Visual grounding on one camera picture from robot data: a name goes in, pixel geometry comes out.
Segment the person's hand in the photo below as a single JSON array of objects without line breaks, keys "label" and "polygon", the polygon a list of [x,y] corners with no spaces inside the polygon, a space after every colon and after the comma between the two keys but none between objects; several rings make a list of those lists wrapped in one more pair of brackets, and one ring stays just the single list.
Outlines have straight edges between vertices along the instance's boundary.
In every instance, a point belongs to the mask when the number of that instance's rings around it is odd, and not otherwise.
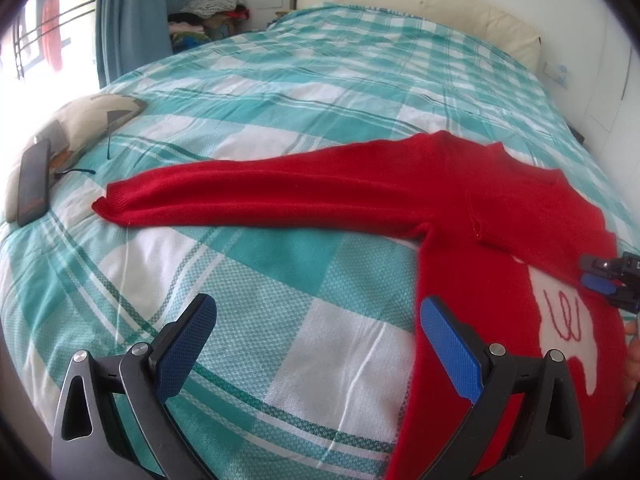
[{"label": "person's hand", "polygon": [[633,394],[640,382],[640,340],[637,321],[625,326],[625,334],[631,336],[625,360],[624,387],[627,394]]}]

